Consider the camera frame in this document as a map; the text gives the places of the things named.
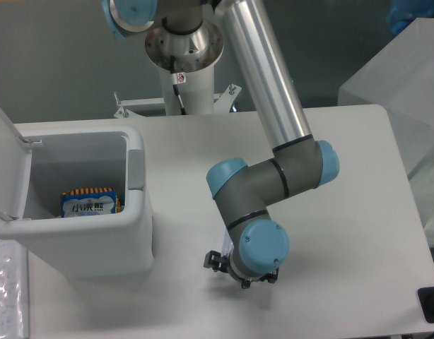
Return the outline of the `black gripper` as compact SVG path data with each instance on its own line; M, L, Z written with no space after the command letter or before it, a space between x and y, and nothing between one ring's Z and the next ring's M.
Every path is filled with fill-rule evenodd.
M232 267L231 257L223 256L220 252L211 250L205 255L204 268L210 268L214 272L227 273L230 277L239 282L243 290L250 288L252 283L259 282L259 277L248 277L240 273L236 268ZM274 284L278 280L279 269L270 273L266 273L261 277L262 282Z

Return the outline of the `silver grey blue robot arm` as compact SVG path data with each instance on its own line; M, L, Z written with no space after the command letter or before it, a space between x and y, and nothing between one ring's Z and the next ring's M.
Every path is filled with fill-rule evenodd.
M339 173L339 159L312 135L261 1L212 1L230 35L273 155L255 165L237 157L214 165L206 180L226 228L221 251L204 266L247 289L274 283L289 252L287 232L267 208L316 189ZM219 28L205 19L204 1L104 1L117 38L146 34L145 49L160 71L168 115L216 111L213 80L205 79L223 52Z

